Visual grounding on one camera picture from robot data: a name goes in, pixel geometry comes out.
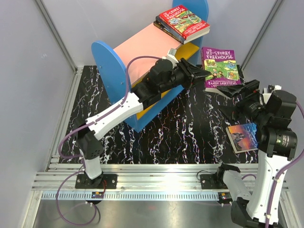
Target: table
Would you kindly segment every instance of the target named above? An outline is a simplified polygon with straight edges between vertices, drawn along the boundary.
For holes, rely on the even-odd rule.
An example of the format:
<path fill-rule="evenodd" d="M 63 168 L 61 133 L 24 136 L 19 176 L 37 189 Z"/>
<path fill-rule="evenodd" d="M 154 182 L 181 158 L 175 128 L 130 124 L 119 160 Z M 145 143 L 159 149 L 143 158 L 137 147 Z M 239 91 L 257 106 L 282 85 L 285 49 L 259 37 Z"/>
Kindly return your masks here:
<path fill-rule="evenodd" d="M 235 154 L 226 134 L 230 123 L 219 112 L 219 105 L 233 105 L 238 98 L 227 100 L 204 91 L 203 85 L 183 90 L 140 133 L 120 123 L 102 140 L 103 164 L 213 164 L 257 163 L 257 152 Z M 85 66 L 67 127 L 71 131 L 77 116 L 93 116 L 107 107 L 107 97 L 96 66 Z M 231 123 L 243 124 L 248 120 Z M 79 154 L 71 138 L 63 154 Z M 60 159 L 60 163 L 80 163 L 78 158 Z"/>

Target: bookshelf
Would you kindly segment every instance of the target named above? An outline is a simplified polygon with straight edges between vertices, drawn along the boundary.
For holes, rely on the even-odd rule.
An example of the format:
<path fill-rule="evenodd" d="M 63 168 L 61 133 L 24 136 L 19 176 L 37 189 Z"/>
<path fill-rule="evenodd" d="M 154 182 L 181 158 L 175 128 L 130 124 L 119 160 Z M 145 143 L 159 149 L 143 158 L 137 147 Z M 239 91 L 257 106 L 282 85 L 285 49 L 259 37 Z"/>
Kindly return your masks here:
<path fill-rule="evenodd" d="M 172 7 L 184 5 L 204 21 L 208 18 L 208 4 L 206 0 L 174 0 Z M 130 67 L 130 80 L 125 79 L 125 68 L 128 62 L 140 55 L 150 55 L 160 57 L 166 56 L 170 48 L 176 48 L 176 58 L 185 58 L 196 65 L 200 57 L 200 47 L 203 37 L 197 38 L 187 44 L 181 45 L 153 24 L 150 24 L 133 37 L 112 49 L 102 41 L 92 44 L 92 54 L 97 68 L 100 72 L 104 88 L 108 94 L 111 104 L 119 101 L 125 93 L 125 83 L 129 88 L 138 83 L 141 79 L 138 75 L 143 75 L 155 63 L 155 60 L 143 59 L 134 62 L 134 67 Z M 171 89 L 161 95 L 161 100 L 144 111 L 133 115 L 125 120 L 135 131 L 142 130 L 170 101 L 172 101 L 181 91 L 182 86 Z"/>

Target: black mounting plate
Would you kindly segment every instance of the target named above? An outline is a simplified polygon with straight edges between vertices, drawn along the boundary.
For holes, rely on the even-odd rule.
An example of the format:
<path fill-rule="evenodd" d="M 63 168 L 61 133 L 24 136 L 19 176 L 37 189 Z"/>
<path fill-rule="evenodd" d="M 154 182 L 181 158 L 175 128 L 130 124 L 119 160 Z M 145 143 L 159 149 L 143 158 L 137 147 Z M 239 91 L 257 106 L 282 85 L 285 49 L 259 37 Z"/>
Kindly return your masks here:
<path fill-rule="evenodd" d="M 86 178 L 84 174 L 78 174 L 76 179 L 75 188 L 76 189 L 104 189 L 103 182 L 106 181 L 106 189 L 116 189 L 117 185 L 117 174 L 103 174 L 101 183 L 93 188 L 90 185 L 90 181 Z"/>
<path fill-rule="evenodd" d="M 201 174 L 199 176 L 200 179 L 200 185 L 201 185 L 201 189 L 208 189 L 208 190 L 212 190 L 212 189 L 228 189 L 226 186 L 223 187 L 219 187 L 216 184 L 215 181 L 215 175 L 214 174 Z"/>

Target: purple book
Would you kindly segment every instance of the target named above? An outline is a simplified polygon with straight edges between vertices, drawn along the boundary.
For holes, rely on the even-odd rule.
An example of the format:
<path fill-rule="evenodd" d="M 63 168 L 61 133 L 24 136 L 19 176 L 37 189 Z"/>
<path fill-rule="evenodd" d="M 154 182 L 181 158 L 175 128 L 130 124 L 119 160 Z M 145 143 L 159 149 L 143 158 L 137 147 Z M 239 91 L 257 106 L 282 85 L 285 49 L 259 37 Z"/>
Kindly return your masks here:
<path fill-rule="evenodd" d="M 201 49 L 202 63 L 205 70 L 212 74 L 206 77 L 206 91 L 223 95 L 217 86 L 241 84 L 233 50 L 220 50 L 210 47 Z"/>

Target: red book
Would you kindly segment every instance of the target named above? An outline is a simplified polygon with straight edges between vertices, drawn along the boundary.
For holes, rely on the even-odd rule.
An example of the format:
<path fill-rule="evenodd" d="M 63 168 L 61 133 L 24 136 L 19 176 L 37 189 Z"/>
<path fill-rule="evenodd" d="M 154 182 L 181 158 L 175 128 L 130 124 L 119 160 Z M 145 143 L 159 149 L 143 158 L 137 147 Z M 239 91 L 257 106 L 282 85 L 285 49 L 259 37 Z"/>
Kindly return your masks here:
<path fill-rule="evenodd" d="M 196 16 L 183 5 L 167 10 L 159 15 L 160 19 L 179 33 L 185 40 L 207 34 L 210 25 Z"/>

